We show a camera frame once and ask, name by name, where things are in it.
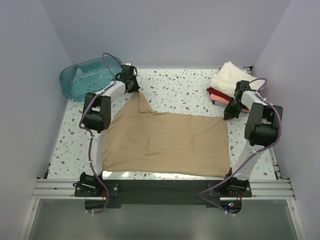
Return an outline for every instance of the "white table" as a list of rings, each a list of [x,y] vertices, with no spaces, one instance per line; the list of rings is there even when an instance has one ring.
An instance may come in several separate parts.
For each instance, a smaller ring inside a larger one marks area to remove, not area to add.
[[[158,112],[192,114],[200,116],[223,117],[224,108],[213,105],[206,91],[216,69],[139,69],[138,84],[149,101],[150,106]],[[111,105],[112,116],[125,104],[131,94],[124,94]],[[48,179],[78,179],[82,172],[91,174],[88,161],[89,135],[78,127],[83,102],[69,100],[63,122],[54,147],[49,167]],[[230,164],[238,160],[245,145],[244,130],[248,113],[241,113],[238,119],[228,120]],[[92,149],[97,171],[101,169],[96,158],[96,146]],[[275,180],[273,150],[267,150],[255,165],[252,180]],[[219,179],[217,177],[200,177],[173,173],[152,172],[103,172],[108,179],[127,180],[194,180]]]

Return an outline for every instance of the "red folded cloth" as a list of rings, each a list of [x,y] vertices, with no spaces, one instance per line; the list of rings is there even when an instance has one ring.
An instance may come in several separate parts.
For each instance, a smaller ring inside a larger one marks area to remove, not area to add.
[[[206,90],[207,90],[209,93],[214,94],[214,95],[217,95],[217,96],[219,96],[219,97],[221,97],[221,98],[223,98],[223,99],[225,99],[225,100],[227,100],[227,101],[229,101],[229,102],[230,102],[230,100],[231,100],[231,97],[229,97],[228,95],[225,95],[224,93],[222,93],[222,92],[220,92],[220,91],[218,91],[218,90],[215,90],[215,89],[212,88],[212,87],[208,87]]]

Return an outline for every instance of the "brown cloth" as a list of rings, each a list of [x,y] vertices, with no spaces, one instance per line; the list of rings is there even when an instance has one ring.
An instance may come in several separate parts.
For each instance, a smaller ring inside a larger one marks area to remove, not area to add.
[[[230,169],[227,124],[222,117],[155,112],[136,92],[107,129],[102,167],[224,177]]]

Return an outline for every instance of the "clear plastic object in bin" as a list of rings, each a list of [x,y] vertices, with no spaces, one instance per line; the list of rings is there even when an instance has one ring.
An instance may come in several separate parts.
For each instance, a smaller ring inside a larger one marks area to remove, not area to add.
[[[104,57],[114,75],[121,72],[119,63],[110,56]],[[102,57],[67,67],[60,74],[63,94],[83,102],[87,93],[95,93],[108,86],[113,77]]]

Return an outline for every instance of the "stack of folded clothes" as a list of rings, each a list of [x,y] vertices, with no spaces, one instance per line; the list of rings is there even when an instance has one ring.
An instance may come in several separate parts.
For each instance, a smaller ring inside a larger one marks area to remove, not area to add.
[[[213,76],[207,91],[210,93],[210,99],[213,104],[226,107],[230,98],[235,94],[236,83],[241,80],[250,82],[254,79],[256,79],[256,77],[247,74],[246,71],[238,68],[229,61],[220,68],[218,74]],[[253,90],[257,90],[263,83],[263,80],[257,80],[250,83],[250,87]],[[244,111],[249,112],[249,109],[245,107]]]

